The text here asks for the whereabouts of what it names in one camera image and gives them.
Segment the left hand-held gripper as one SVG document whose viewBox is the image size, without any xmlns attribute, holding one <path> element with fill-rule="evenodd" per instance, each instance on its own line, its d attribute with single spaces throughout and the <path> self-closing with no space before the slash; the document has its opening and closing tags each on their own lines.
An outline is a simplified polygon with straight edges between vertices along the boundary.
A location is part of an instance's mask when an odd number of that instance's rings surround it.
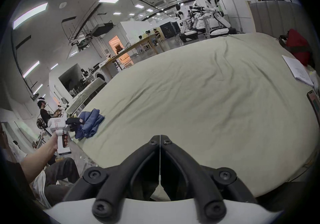
<svg viewBox="0 0 320 224">
<path fill-rule="evenodd" d="M 59 155 L 71 154 L 70 147 L 66 146 L 65 139 L 69 139 L 70 126 L 84 125 L 82 118 L 70 117 L 67 124 L 68 115 L 63 114 L 61 117 L 51 118 L 48 121 L 48 127 L 52 133 L 57 135 L 57 153 Z"/>
</svg>

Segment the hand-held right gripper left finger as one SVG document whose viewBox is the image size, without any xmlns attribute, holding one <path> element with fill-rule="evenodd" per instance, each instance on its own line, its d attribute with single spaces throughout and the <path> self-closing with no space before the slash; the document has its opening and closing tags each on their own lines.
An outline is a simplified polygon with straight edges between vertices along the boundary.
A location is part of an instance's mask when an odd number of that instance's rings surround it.
<svg viewBox="0 0 320 224">
<path fill-rule="evenodd" d="M 95 198 L 91 212 L 99 221 L 116 221 L 124 198 L 148 201 L 159 185 L 160 136 L 113 167 L 90 167 L 69 190 L 63 202 Z"/>
</svg>

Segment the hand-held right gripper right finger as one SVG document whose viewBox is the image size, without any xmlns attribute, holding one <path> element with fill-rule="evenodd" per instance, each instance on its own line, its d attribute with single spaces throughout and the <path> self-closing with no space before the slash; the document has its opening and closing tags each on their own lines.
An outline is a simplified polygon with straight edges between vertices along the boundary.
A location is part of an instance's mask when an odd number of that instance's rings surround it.
<svg viewBox="0 0 320 224">
<path fill-rule="evenodd" d="M 200 222 L 221 221 L 227 213 L 224 199 L 258 203 L 234 170 L 198 164 L 166 135 L 160 135 L 160 175 L 171 201 L 195 200 Z"/>
</svg>

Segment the person's left hand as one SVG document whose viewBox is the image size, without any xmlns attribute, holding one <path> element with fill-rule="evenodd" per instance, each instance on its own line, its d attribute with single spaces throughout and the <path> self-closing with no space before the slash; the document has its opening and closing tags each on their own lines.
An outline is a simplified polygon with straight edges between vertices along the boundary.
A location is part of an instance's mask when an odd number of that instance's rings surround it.
<svg viewBox="0 0 320 224">
<path fill-rule="evenodd" d="M 44 145 L 46 156 L 51 157 L 58 150 L 58 135 L 53 132 L 51 138 Z"/>
</svg>

